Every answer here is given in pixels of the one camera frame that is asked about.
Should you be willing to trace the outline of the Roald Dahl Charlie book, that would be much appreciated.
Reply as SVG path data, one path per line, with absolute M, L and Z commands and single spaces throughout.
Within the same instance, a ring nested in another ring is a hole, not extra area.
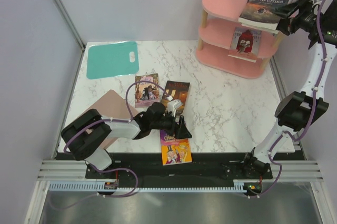
M 192 162 L 190 142 L 188 138 L 176 139 L 164 130 L 160 131 L 161 155 L 163 166 Z

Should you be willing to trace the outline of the A Tale of Two Cities book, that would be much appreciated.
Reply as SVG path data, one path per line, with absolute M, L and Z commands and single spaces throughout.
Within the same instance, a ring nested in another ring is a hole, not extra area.
M 287 5 L 289 0 L 249 0 L 238 21 L 257 27 L 276 30 L 280 17 L 272 13 L 277 7 Z

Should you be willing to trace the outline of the dark orange Edward Bulane book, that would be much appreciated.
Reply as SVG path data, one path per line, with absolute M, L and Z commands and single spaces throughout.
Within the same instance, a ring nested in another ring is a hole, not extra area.
M 176 117 L 181 115 L 184 111 L 186 100 L 189 95 L 190 83 L 188 82 L 176 82 L 168 80 L 166 82 L 165 91 L 172 96 L 173 99 L 181 101 L 182 105 L 176 109 Z

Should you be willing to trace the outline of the Hamlet red cover book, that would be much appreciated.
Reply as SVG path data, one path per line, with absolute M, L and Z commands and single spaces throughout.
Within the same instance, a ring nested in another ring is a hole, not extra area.
M 261 30 L 236 27 L 229 56 L 256 63 L 261 42 Z

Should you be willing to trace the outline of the purple illustrated children's book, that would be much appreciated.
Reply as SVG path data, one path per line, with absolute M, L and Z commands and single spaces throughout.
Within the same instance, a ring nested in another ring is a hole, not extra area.
M 160 90 L 153 83 L 158 84 L 158 73 L 136 76 L 135 81 L 139 82 L 135 85 L 135 108 L 145 108 L 154 102 L 159 102 Z

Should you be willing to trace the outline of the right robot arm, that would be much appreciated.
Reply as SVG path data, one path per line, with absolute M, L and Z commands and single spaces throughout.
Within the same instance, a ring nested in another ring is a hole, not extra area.
M 297 0 L 272 12 L 281 18 L 277 29 L 285 35 L 302 29 L 310 40 L 308 53 L 313 62 L 300 91 L 279 103 L 276 122 L 265 139 L 245 155 L 239 164 L 242 175 L 254 178 L 267 173 L 275 154 L 294 134 L 303 134 L 328 109 L 324 99 L 325 82 L 336 58 L 336 0 L 321 12 L 326 0 Z

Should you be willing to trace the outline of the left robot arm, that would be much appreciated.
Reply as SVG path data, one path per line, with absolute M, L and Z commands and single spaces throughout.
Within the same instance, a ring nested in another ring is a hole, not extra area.
M 106 138 L 142 139 L 152 130 L 165 131 L 176 139 L 190 139 L 192 134 L 184 116 L 180 115 L 179 121 L 175 119 L 175 112 L 181 106 L 178 99 L 168 102 L 167 106 L 155 102 L 129 120 L 104 117 L 96 109 L 90 109 L 61 131 L 64 152 L 72 154 L 77 161 L 93 165 L 103 178 L 111 178 L 116 169 L 112 158 L 101 147 L 103 141 Z

